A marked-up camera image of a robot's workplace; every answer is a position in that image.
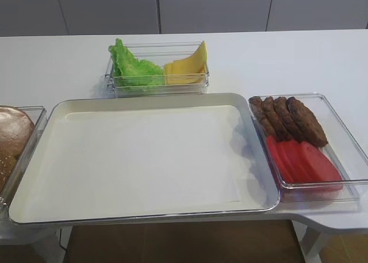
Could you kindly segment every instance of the lettuce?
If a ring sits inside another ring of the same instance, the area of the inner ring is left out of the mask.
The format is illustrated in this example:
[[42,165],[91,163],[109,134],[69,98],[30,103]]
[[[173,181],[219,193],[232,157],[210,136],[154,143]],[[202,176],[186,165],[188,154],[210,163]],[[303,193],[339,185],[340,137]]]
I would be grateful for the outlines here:
[[162,68],[149,60],[136,59],[121,39],[116,39],[115,45],[111,45],[109,51],[113,61],[113,76],[122,77],[115,78],[117,86],[164,85]]

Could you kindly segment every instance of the burger patty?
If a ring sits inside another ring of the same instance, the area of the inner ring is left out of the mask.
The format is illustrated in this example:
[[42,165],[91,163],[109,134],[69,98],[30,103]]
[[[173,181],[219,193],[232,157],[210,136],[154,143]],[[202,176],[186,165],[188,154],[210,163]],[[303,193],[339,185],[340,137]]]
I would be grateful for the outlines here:
[[276,140],[278,140],[278,136],[275,132],[274,127],[272,127],[271,123],[263,112],[262,103],[262,99],[259,96],[253,96],[249,99],[249,104],[252,112],[257,121],[262,125],[266,136],[272,135]]
[[292,135],[287,131],[285,126],[282,124],[280,117],[277,115],[274,109],[274,99],[270,96],[267,97],[262,102],[262,109],[271,123],[272,127],[274,127],[275,132],[280,140],[292,140]]
[[316,147],[328,144],[327,137],[314,113],[295,97],[286,102],[290,115],[309,143]]
[[283,125],[287,131],[294,137],[296,141],[301,143],[305,140],[303,133],[292,119],[288,106],[286,105],[286,97],[278,97],[274,100],[274,109],[277,115],[280,117]]

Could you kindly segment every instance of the food container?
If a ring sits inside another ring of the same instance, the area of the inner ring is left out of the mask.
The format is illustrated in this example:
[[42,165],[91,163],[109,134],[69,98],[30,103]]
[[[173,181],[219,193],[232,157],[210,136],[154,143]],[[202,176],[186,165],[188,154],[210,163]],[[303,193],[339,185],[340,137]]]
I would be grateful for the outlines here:
[[[335,165],[342,177],[342,181],[303,184],[285,182],[267,148],[262,126],[253,117],[270,166],[274,170],[274,177],[281,191],[281,201],[358,200],[368,189],[368,159],[327,99],[321,94],[271,96],[273,98],[294,96],[315,114],[329,141],[321,151]],[[266,97],[268,96],[261,96],[261,99],[264,100]]]
[[23,174],[47,123],[46,110],[42,106],[25,106],[19,107],[19,109],[23,110],[33,121],[34,130],[0,192],[0,220],[7,219],[7,206],[17,191],[18,185],[22,180]]
[[[126,47],[140,60],[145,59],[154,62],[160,67],[173,60],[184,59],[192,55],[201,43],[155,43],[155,44],[127,44]],[[200,74],[179,74],[179,75],[148,75],[148,76],[113,76],[113,62],[110,59],[106,71],[106,80],[112,88],[116,98],[155,96],[165,94],[203,94],[207,92],[209,71],[205,65],[205,72]],[[195,83],[166,85],[165,81],[170,77],[171,80],[181,81],[191,79]],[[136,80],[144,85],[148,82],[162,81],[155,86],[123,86],[128,81]]]

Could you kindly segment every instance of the red tomato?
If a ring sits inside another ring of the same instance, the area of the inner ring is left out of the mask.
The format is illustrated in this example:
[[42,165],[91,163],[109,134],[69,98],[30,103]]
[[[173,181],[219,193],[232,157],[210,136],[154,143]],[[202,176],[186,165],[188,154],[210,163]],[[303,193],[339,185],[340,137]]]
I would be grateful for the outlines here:
[[283,141],[280,142],[280,146],[285,151],[285,154],[293,167],[293,171],[296,172],[295,174],[291,174],[295,182],[303,183],[317,180],[317,178],[309,172],[309,167],[305,166],[305,164],[302,163],[299,152],[300,144],[298,142],[296,142],[295,140]]
[[282,179],[289,183],[293,182],[293,178],[290,176],[288,169],[286,168],[286,166],[283,164],[278,152],[277,152],[277,147],[276,147],[276,140],[273,138],[273,136],[268,136],[267,137],[267,146],[269,147],[269,150],[271,152],[271,156],[273,158],[273,160],[275,161],[275,164],[277,166],[277,168],[279,169]]
[[308,167],[309,173],[315,181],[341,181],[339,171],[329,159],[315,146],[303,141],[300,144],[300,158]]
[[290,162],[288,156],[286,155],[286,151],[283,149],[282,147],[282,142],[278,142],[276,144],[276,149],[277,152],[279,154],[279,157],[283,163],[283,165],[287,168],[290,176],[292,177],[292,180],[294,182],[298,182],[300,180],[299,176],[295,176],[295,170],[294,170],[294,166],[292,165],[292,163]]

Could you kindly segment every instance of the cabinet door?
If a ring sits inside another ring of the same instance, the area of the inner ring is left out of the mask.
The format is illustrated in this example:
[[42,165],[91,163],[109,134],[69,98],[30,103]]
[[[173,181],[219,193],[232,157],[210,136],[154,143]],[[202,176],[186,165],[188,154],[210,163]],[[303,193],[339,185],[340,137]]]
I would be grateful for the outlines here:
[[265,31],[271,0],[160,0],[162,33]]
[[268,31],[364,29],[368,0],[272,0]]
[[60,0],[71,35],[158,33],[156,0]]
[[66,33],[58,0],[0,0],[0,36]]

